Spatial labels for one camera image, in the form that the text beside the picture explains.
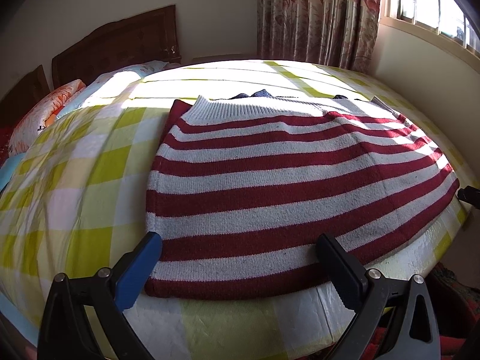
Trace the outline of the dark wooden headboard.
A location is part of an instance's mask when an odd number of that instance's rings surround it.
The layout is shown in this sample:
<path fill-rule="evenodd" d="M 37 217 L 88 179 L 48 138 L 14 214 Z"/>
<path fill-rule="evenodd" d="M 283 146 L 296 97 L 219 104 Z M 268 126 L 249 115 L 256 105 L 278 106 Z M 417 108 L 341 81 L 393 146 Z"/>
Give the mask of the dark wooden headboard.
<path fill-rule="evenodd" d="M 75 79 L 89 85 L 103 73 L 153 60 L 182 60 L 174 5 L 96 28 L 52 58 L 52 81 L 55 88 Z"/>
<path fill-rule="evenodd" d="M 45 96 L 50 87 L 42 65 L 26 74 L 0 103 L 1 127 L 16 127 L 18 122 Z"/>

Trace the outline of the dark wooden headboard right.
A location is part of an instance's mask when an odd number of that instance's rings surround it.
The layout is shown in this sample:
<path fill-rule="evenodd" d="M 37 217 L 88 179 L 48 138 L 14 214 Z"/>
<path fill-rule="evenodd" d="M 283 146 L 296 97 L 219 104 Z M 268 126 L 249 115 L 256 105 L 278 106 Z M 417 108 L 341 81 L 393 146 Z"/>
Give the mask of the dark wooden headboard right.
<path fill-rule="evenodd" d="M 55 88 L 75 79 L 89 85 L 103 73 L 153 60 L 182 60 L 174 5 L 96 28 L 52 58 L 52 81 Z"/>

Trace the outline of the orange floral pillow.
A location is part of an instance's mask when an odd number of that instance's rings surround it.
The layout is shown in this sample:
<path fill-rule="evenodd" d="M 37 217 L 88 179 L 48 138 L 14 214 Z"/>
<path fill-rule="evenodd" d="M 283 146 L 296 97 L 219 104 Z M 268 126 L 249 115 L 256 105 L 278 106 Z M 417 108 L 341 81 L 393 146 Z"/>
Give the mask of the orange floral pillow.
<path fill-rule="evenodd" d="M 86 88 L 80 79 L 73 80 L 50 92 L 16 125 L 8 142 L 8 156 L 25 153 L 38 135 L 53 124 L 58 113 Z"/>

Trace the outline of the light blue blanket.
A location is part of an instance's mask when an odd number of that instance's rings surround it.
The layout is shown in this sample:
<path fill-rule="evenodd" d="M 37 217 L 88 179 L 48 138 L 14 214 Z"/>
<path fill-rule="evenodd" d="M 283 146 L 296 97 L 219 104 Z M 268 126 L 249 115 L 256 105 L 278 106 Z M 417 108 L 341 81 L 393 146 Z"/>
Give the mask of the light blue blanket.
<path fill-rule="evenodd" d="M 3 191 L 7 184 L 10 182 L 13 173 L 19 166 L 21 160 L 24 158 L 25 153 L 17 154 L 8 158 L 0 169 L 0 191 Z"/>

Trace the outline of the window with metal bars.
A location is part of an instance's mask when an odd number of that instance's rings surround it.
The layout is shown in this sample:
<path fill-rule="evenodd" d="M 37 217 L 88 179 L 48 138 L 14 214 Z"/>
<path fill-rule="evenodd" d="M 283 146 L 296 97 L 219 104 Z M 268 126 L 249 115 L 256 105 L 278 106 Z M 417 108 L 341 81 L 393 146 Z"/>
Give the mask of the window with metal bars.
<path fill-rule="evenodd" d="M 450 38 L 479 54 L 479 36 L 454 0 L 385 0 L 385 15 Z"/>

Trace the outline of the red white striped navy sweater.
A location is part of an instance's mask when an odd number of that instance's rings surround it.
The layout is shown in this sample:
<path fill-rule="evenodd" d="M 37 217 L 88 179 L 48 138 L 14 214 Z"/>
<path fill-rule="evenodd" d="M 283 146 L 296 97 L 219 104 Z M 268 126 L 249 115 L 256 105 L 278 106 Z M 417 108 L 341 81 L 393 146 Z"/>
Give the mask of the red white striped navy sweater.
<path fill-rule="evenodd" d="M 178 100 L 146 186 L 145 228 L 163 250 L 145 292 L 243 300 L 317 286 L 322 233 L 371 263 L 421 235 L 459 186 L 439 146 L 377 100 Z"/>

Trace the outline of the pink floral curtain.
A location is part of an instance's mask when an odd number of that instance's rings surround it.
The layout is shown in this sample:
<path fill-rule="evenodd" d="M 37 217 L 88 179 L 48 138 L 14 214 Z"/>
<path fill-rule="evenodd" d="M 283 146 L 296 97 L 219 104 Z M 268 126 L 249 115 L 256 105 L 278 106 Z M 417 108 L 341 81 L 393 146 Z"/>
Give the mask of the pink floral curtain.
<path fill-rule="evenodd" d="M 257 0 L 257 54 L 368 72 L 381 0 Z"/>

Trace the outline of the light blue floral pillow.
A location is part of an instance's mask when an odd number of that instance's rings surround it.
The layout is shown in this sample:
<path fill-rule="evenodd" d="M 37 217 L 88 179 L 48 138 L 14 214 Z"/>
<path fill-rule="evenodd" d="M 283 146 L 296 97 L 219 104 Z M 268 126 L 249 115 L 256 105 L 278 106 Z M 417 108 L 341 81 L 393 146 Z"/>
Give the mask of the light blue floral pillow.
<path fill-rule="evenodd" d="M 56 119 L 61 119 L 79 108 L 96 105 L 97 100 L 115 98 L 131 83 L 171 67 L 175 67 L 175 64 L 153 60 L 103 73 L 92 84 L 75 93 L 65 103 Z"/>

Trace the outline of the dark wooden headboard left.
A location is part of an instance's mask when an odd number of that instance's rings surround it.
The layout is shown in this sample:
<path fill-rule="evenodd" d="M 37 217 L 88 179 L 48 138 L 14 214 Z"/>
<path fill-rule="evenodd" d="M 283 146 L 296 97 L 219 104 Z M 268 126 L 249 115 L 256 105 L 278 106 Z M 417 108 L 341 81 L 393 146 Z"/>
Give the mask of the dark wooden headboard left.
<path fill-rule="evenodd" d="M 16 127 L 18 122 L 45 96 L 50 87 L 42 65 L 26 74 L 0 103 L 1 127 Z"/>

